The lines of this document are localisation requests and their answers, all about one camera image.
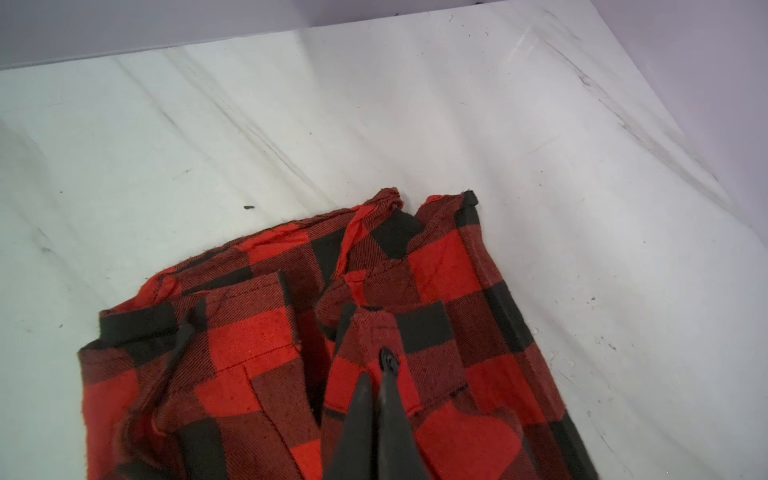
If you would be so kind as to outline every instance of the black button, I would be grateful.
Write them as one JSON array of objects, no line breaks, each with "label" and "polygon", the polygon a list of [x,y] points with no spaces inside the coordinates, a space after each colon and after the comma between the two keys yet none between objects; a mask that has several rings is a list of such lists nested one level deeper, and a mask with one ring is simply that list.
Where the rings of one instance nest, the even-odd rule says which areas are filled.
[{"label": "black button", "polygon": [[382,372],[392,373],[395,378],[400,374],[400,362],[397,361],[397,357],[392,350],[384,347],[379,352],[379,366]]}]

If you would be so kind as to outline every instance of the white marble table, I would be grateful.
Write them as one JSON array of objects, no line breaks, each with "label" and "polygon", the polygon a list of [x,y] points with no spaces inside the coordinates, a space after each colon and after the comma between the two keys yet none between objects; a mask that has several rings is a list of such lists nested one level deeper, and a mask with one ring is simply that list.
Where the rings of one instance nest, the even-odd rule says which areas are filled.
[{"label": "white marble table", "polygon": [[588,0],[0,72],[0,477],[83,477],[99,309],[387,186],[475,190],[604,478],[766,477],[768,253]]}]

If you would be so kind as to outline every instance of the flannel cloth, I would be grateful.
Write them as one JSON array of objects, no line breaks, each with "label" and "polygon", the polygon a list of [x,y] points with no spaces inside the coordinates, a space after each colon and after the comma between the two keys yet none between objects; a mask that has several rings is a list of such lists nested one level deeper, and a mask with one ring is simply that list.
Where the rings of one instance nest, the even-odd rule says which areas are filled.
[{"label": "flannel cloth", "polygon": [[434,478],[597,478],[477,203],[433,196],[412,216],[385,189],[163,270],[101,312],[78,354],[89,480],[320,479],[383,347]]}]

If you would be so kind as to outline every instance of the purple wall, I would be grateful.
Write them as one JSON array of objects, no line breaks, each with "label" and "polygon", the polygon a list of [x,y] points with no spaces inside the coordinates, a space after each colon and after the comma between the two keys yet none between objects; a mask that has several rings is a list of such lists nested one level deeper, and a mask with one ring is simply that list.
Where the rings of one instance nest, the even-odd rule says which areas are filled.
[{"label": "purple wall", "polygon": [[475,3],[476,0],[0,0],[0,68]]},{"label": "purple wall", "polygon": [[592,3],[768,243],[768,1]]}]

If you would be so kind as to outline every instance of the garment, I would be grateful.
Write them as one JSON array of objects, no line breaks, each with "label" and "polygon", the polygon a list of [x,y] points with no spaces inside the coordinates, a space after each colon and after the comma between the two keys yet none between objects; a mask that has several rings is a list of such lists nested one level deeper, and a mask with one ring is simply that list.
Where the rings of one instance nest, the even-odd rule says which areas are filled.
[{"label": "garment", "polygon": [[149,279],[79,352],[88,478],[322,478],[379,352],[435,478],[597,478],[471,192],[395,189]]}]

